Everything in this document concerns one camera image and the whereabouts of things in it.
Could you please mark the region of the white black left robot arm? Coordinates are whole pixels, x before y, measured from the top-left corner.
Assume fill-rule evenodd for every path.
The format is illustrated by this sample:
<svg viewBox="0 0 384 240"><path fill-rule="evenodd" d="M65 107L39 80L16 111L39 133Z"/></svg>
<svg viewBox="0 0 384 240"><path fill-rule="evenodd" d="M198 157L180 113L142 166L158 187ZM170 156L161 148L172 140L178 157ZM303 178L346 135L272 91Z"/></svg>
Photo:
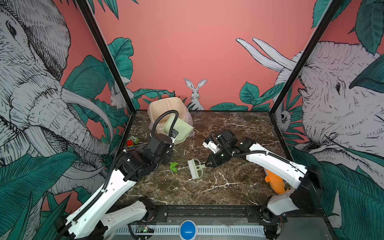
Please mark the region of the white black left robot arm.
<svg viewBox="0 0 384 240"><path fill-rule="evenodd" d="M157 134L157 124L170 115L174 118L169 133ZM170 161L175 139L173 129L178 117L176 110L163 113L154 122L151 139L146 145L123 151L115 157L103 185L74 213L56 219L57 240L111 240L124 225L154 217L155 206L147 197L140 197L134 204L115 212L108 211L143 177Z"/></svg>

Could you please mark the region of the light green plastic dustpan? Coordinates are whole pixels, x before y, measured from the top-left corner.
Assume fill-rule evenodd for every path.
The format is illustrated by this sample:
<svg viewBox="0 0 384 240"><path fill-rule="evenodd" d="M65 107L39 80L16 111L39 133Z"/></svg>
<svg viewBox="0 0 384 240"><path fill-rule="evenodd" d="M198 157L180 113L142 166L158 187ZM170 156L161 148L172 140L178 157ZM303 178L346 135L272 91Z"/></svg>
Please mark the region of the light green plastic dustpan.
<svg viewBox="0 0 384 240"><path fill-rule="evenodd" d="M171 116L169 117L169 119L167 120L167 122L165 123L165 125L163 127L163 131L164 131L165 135L167 135L167 136L169 135L169 133L171 131L171 125L172 125L175 117L176 117L175 114L171 114ZM179 135L177 136L176 143L175 143L175 145L178 145L178 144L183 143L186 140L186 138L193 131L194 127L192 125L188 124L187 122L185 122L184 120L178 118L177 121L175 122L173 129L175 129L179 132Z"/></svg>

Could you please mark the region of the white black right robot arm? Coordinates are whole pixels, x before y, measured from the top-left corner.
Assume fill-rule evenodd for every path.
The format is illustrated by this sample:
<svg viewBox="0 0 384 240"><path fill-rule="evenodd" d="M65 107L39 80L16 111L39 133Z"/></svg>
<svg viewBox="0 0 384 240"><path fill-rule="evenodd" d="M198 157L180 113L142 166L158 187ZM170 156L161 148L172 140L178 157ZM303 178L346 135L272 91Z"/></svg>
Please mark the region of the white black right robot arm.
<svg viewBox="0 0 384 240"><path fill-rule="evenodd" d="M207 167L215 168L231 158L243 158L269 170L291 186L289 191L271 197L267 202L265 209L270 215L280 216L296 210L312 214L320 207L324 193L320 168L289 161L248 137L237 139L227 129L211 132L203 146L212 151L205 162Z"/></svg>

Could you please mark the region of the cream plastic trash bin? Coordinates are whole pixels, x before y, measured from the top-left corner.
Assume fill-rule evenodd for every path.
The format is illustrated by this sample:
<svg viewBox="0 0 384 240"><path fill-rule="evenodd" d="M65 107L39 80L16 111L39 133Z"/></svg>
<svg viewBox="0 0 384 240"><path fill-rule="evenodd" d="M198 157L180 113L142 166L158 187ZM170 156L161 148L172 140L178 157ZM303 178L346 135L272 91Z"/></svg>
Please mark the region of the cream plastic trash bin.
<svg viewBox="0 0 384 240"><path fill-rule="evenodd" d="M182 100L180 99L180 98L177 98L177 97L172 97L172 98L166 98L166 99L162 99L162 100L158 100L158 101L155 101L155 102L152 102L150 105L166 105L166 106L168 106L168 107L176 107L176 106L180 106L181 105L181 103L183 103L182 102ZM156 127L157 127L157 125L158 125L158 123L156 124L156 121L154 122L154 125L153 125L153 127L152 127L152 129L151 129L151 136L154 134L154 133L156 133Z"/></svg>

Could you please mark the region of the light green hand brush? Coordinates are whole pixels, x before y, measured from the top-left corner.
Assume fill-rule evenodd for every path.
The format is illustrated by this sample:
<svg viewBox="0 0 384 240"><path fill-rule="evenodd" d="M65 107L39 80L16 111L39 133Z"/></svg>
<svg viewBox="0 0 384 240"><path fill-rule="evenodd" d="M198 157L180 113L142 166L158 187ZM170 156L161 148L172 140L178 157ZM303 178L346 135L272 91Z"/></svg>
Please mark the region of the light green hand brush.
<svg viewBox="0 0 384 240"><path fill-rule="evenodd" d="M200 179L206 168L205 164L202 164L198 159L188 160L188 167L193 180Z"/></svg>

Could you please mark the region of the clear plastic bin liner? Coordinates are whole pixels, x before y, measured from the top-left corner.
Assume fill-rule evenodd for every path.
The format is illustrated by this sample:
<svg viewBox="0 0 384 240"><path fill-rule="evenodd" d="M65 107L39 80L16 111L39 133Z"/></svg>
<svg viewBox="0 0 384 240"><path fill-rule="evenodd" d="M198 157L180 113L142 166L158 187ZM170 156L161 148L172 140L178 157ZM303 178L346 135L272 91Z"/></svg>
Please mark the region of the clear plastic bin liner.
<svg viewBox="0 0 384 240"><path fill-rule="evenodd" d="M189 113L188 109L186 108L186 106L181 103L180 106L176 106L176 107L168 107L166 105L150 105L149 106L149 109L148 109L148 115L150 117L150 125L149 125L149 129L151 130L153 125L154 125L154 122L157 120L157 118L163 114L164 112L166 111L169 111L169 110L177 110L179 112L179 118L181 120L183 120L184 122L188 123L189 125L193 125L193 119L192 119L192 115ZM165 116L157 125L156 127L156 133L159 133L159 134L164 134L164 126L166 124L166 122L168 121L169 117L172 117L174 115L167 115Z"/></svg>

